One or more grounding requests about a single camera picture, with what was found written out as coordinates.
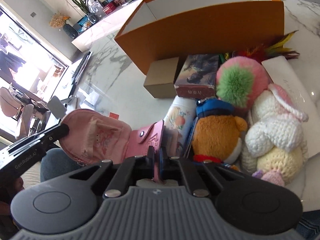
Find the pink pouch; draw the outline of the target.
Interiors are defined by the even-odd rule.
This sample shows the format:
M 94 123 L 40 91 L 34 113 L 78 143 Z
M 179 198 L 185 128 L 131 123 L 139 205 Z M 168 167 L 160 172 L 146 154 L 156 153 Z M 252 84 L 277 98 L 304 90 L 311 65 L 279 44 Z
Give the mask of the pink pouch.
M 133 130 L 127 123 L 90 109 L 76 109 L 61 121 L 67 136 L 59 140 L 61 148 L 74 161 L 91 165 L 109 159 L 114 164 L 138 155 L 145 156 L 152 146 L 161 146 L 164 121 Z

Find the white lotion tube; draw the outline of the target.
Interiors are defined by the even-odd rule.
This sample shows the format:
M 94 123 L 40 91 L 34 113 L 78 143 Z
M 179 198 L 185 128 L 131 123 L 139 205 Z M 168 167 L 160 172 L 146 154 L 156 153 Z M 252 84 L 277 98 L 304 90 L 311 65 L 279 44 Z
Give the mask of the white lotion tube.
M 171 156 L 180 156 L 184 153 L 184 146 L 195 116 L 196 101 L 194 99 L 175 96 L 164 117 L 166 128 L 177 132 L 177 142 L 174 143 L 175 150 Z

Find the bear plush blue uniform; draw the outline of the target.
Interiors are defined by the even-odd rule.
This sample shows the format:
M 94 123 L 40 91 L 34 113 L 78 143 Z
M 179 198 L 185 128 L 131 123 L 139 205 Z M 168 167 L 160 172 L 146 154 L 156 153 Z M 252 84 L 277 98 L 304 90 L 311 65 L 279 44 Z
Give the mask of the bear plush blue uniform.
M 196 118 L 189 133 L 184 156 L 194 162 L 232 166 L 242 150 L 247 122 L 234 116 L 234 107 L 217 98 L 198 100 Z

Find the brown cardboard box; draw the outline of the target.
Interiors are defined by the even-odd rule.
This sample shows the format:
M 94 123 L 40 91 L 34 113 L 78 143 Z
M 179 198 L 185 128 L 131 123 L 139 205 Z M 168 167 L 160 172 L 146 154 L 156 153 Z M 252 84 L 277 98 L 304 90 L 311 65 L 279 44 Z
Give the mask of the brown cardboard box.
M 172 99 L 176 96 L 174 87 L 178 57 L 154 61 L 144 81 L 144 88 L 156 99 Z

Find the picture card box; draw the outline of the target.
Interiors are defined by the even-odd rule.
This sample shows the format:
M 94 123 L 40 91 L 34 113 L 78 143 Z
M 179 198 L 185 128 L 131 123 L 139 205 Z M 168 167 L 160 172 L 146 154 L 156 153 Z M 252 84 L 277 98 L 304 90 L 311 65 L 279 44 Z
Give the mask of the picture card box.
M 188 55 L 174 83 L 177 96 L 205 99 L 215 96 L 219 54 Z

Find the crocheted white bunny doll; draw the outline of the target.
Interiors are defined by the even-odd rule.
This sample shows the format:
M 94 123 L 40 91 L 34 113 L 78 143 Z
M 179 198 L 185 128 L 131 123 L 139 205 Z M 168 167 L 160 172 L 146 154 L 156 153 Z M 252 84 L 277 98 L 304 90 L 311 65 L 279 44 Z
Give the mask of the crocheted white bunny doll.
M 240 165 L 255 178 L 279 186 L 291 183 L 308 160 L 302 124 L 308 115 L 296 109 L 289 94 L 271 83 L 248 113 Z

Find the pink green fluffy ball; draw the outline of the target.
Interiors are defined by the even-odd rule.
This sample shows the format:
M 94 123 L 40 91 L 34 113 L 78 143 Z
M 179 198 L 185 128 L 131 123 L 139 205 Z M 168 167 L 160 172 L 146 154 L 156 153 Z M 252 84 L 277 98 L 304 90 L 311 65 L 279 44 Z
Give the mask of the pink green fluffy ball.
M 228 59 L 217 71 L 216 96 L 246 112 L 268 84 L 268 75 L 262 64 L 236 56 Z

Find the white phone stand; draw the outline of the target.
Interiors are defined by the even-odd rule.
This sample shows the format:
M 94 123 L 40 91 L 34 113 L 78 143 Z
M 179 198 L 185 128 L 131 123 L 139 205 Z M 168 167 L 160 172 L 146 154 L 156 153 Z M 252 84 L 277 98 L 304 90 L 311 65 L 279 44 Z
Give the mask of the white phone stand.
M 62 99 L 54 95 L 47 103 L 49 111 L 57 120 L 61 120 L 66 114 L 75 109 L 84 108 L 94 110 L 100 95 L 92 89 L 85 91 L 78 86 L 72 85 L 68 97 L 61 98 Z

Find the black remote control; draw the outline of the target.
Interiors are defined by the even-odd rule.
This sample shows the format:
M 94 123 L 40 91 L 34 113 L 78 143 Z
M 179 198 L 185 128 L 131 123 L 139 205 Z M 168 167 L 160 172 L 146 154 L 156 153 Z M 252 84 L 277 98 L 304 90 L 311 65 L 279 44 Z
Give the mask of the black remote control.
M 88 51 L 83 58 L 81 59 L 79 65 L 77 66 L 75 72 L 72 75 L 72 84 L 76 84 L 77 79 L 80 77 L 80 74 L 83 72 L 83 70 L 85 69 L 90 57 L 92 55 L 91 51 Z

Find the dark vase dried flowers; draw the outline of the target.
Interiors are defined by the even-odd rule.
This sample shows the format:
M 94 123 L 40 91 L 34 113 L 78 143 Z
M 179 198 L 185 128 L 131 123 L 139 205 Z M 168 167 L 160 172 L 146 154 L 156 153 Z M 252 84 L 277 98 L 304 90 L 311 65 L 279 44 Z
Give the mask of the dark vase dried flowers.
M 64 32 L 72 39 L 78 37 L 78 32 L 68 23 L 70 17 L 61 12 L 55 13 L 50 22 L 50 27 L 54 29 L 63 29 Z

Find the glass vase green plant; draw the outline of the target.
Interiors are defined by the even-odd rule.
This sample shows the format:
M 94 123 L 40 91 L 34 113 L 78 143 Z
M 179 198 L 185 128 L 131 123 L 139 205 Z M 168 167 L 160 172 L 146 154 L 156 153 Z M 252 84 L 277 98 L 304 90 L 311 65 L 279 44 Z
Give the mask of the glass vase green plant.
M 99 17 L 95 12 L 91 12 L 89 9 L 89 0 L 71 0 L 82 12 L 85 13 L 89 22 L 95 25 L 99 21 Z

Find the red gift box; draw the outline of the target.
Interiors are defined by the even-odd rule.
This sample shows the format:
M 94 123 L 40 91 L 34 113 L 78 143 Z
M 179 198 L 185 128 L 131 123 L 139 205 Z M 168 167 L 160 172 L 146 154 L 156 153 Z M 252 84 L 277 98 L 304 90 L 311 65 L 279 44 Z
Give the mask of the red gift box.
M 103 7 L 103 12 L 106 14 L 106 15 L 109 15 L 111 14 L 112 12 L 114 12 L 116 10 L 117 6 L 114 2 L 110 2 L 108 3 L 107 5 L 105 5 Z

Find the white long box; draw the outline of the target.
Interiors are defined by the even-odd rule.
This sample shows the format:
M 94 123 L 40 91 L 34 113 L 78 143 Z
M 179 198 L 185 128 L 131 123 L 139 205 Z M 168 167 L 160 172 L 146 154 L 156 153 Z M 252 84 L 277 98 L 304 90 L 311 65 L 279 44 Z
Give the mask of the white long box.
M 309 63 L 276 57 L 262 62 L 271 80 L 283 87 L 293 104 L 308 114 L 302 124 L 309 159 L 294 181 L 287 186 L 300 197 L 304 211 L 319 209 L 319 85 L 313 76 L 319 71 Z

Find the colourful feather toy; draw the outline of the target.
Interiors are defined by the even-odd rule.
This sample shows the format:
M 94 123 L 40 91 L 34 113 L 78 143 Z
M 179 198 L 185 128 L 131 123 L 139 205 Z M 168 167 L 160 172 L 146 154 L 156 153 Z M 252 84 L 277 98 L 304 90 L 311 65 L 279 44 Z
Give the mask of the colourful feather toy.
M 292 31 L 283 35 L 277 42 L 271 45 L 261 44 L 256 47 L 247 48 L 245 50 L 233 51 L 220 54 L 222 63 L 237 56 L 243 56 L 262 63 L 265 60 L 275 57 L 283 56 L 285 59 L 297 59 L 300 55 L 299 52 L 291 48 L 285 48 L 284 45 L 293 37 L 298 30 Z

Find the orange cardboard box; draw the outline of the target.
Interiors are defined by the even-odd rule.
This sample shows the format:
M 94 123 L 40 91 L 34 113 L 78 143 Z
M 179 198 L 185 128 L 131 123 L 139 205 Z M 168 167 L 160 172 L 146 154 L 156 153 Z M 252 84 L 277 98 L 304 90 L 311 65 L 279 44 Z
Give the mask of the orange cardboard box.
M 284 27 L 281 0 L 142 0 L 115 40 L 147 73 L 157 60 L 269 44 Z

